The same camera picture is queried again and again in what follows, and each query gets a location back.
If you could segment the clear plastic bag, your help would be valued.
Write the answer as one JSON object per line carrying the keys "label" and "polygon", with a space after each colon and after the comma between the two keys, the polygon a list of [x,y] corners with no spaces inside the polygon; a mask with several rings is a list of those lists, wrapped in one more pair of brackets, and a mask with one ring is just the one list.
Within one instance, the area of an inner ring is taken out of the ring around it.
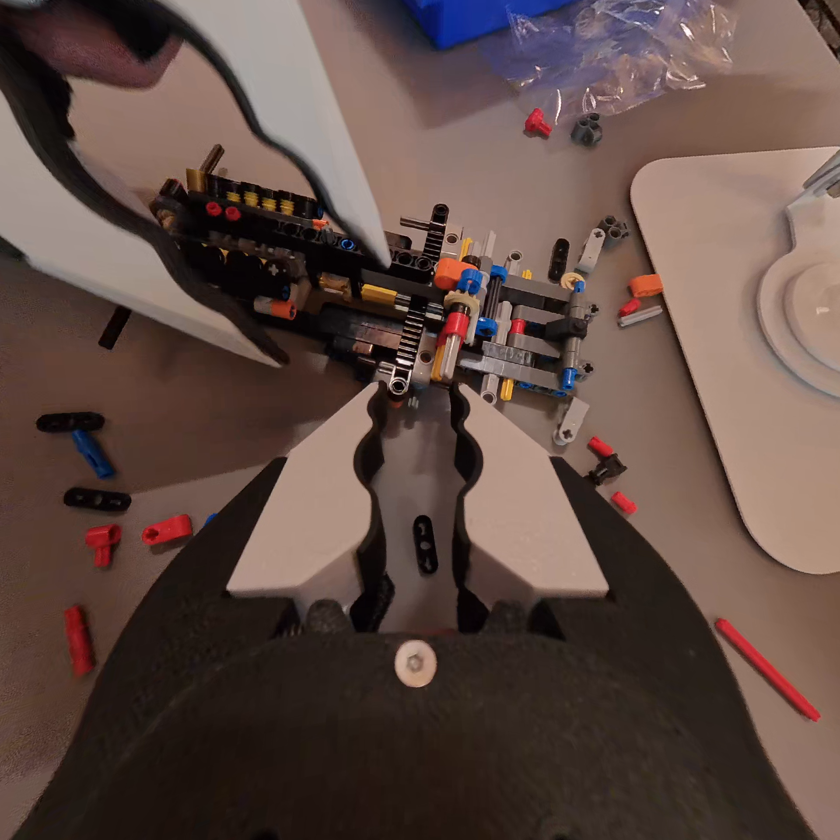
{"label": "clear plastic bag", "polygon": [[524,113],[551,125],[616,116],[672,91],[695,91],[733,69],[739,16],[712,1],[577,2],[528,17],[483,47]]}

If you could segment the person's left hand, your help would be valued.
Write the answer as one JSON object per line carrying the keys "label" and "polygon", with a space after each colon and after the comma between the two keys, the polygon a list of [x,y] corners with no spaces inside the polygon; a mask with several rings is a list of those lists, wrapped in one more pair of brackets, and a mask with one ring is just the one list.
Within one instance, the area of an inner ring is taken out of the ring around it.
{"label": "person's left hand", "polygon": [[142,58],[110,22],[70,2],[11,12],[8,22],[24,47],[60,75],[116,88],[154,87],[183,43],[169,35],[152,57]]}

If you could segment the long red lego axle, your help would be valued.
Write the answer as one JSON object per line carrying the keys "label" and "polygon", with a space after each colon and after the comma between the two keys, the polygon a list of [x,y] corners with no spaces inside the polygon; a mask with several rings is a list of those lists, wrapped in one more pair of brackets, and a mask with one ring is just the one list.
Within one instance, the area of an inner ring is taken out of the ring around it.
{"label": "long red lego axle", "polygon": [[729,620],[718,618],[714,627],[762,678],[805,719],[818,722],[822,714],[782,673],[738,631]]}

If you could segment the long red lego pin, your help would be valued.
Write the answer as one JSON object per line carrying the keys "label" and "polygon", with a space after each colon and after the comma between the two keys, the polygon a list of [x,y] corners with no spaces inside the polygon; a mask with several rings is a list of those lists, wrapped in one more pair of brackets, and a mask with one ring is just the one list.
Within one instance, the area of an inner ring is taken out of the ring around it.
{"label": "long red lego pin", "polygon": [[68,607],[64,611],[64,624],[73,675],[83,677],[92,672],[96,664],[88,619],[83,607]]}

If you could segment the white lamp base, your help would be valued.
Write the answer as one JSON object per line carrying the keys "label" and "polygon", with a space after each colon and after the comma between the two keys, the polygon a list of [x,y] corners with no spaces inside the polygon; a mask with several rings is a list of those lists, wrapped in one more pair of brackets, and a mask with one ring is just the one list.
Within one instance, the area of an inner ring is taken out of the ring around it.
{"label": "white lamp base", "polygon": [[747,530],[838,572],[838,148],[650,162],[631,204]]}

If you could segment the blue plastic bin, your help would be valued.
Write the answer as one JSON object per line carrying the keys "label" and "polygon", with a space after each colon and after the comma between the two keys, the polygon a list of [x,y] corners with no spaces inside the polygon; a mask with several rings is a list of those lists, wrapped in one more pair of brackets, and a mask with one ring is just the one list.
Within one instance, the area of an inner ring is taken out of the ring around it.
{"label": "blue plastic bin", "polygon": [[438,49],[462,45],[508,26],[508,13],[539,17],[571,1],[404,1]]}

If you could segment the lego car chassis assembly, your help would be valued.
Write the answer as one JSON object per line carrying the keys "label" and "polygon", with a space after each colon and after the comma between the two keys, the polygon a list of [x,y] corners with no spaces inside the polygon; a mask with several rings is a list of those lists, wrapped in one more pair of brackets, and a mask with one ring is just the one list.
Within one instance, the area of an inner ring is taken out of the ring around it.
{"label": "lego car chassis assembly", "polygon": [[495,235],[475,250],[448,207],[401,225],[421,247],[387,232],[383,270],[328,218],[318,199],[235,181],[219,171],[215,145],[198,169],[167,179],[150,212],[190,266],[264,328],[307,336],[384,382],[397,404],[457,373],[481,378],[480,396],[506,401],[519,387],[573,397],[595,370],[583,344],[599,308],[518,274],[518,253],[498,264]]}

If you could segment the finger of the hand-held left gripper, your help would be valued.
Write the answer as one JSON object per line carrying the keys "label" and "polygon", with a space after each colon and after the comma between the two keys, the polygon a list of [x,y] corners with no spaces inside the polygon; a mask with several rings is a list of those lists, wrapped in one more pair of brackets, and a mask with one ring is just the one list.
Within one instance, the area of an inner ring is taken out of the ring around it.
{"label": "finger of the hand-held left gripper", "polygon": [[253,361],[288,354],[236,300],[207,284],[124,184],[114,196],[68,137],[67,85],[2,40],[2,247],[29,266]]}
{"label": "finger of the hand-held left gripper", "polygon": [[160,1],[141,7],[208,60],[252,134],[292,161],[331,219],[379,265],[389,265],[378,207],[300,4]]}

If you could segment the red lego pin connector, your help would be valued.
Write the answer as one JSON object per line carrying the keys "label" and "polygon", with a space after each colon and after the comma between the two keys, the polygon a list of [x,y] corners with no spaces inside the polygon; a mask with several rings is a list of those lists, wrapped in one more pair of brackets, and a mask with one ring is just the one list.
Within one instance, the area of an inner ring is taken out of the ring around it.
{"label": "red lego pin connector", "polygon": [[143,544],[158,547],[193,536],[193,524],[189,515],[179,514],[153,523],[142,530]]}

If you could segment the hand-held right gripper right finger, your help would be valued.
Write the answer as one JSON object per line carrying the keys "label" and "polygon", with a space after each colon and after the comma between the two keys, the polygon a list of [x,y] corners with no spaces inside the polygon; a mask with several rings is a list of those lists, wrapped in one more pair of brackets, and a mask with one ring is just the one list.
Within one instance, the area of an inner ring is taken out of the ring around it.
{"label": "hand-held right gripper right finger", "polygon": [[554,462],[469,386],[451,387],[457,495],[452,568],[457,627],[478,632],[499,602],[602,599],[605,575]]}

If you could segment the blue lego pin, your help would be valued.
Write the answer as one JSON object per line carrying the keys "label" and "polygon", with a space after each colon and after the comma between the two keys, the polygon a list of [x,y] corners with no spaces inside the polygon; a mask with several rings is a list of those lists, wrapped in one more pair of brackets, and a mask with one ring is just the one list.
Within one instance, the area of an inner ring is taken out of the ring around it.
{"label": "blue lego pin", "polygon": [[116,475],[116,469],[91,433],[78,429],[70,435],[77,452],[85,459],[97,478],[106,480]]}

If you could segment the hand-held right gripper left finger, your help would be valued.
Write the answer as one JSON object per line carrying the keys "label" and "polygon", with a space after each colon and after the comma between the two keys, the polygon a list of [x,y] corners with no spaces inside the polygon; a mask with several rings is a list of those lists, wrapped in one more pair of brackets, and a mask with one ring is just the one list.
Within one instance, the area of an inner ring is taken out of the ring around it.
{"label": "hand-held right gripper left finger", "polygon": [[234,597],[286,597],[301,617],[321,600],[376,632],[392,603],[385,531],[371,482],[384,463],[389,405],[367,385],[292,449],[227,583]]}

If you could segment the light grey lego liftarm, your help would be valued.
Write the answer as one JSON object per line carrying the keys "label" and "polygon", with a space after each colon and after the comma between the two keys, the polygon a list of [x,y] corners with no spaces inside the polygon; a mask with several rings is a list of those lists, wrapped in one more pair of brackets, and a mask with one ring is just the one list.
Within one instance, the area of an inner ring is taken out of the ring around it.
{"label": "light grey lego liftarm", "polygon": [[589,403],[577,396],[571,397],[561,407],[560,420],[553,431],[552,441],[556,446],[565,447],[577,438],[585,422]]}
{"label": "light grey lego liftarm", "polygon": [[606,240],[606,233],[600,227],[595,227],[588,239],[586,240],[581,257],[574,268],[574,272],[581,275],[583,278],[588,278],[601,255],[604,243]]}

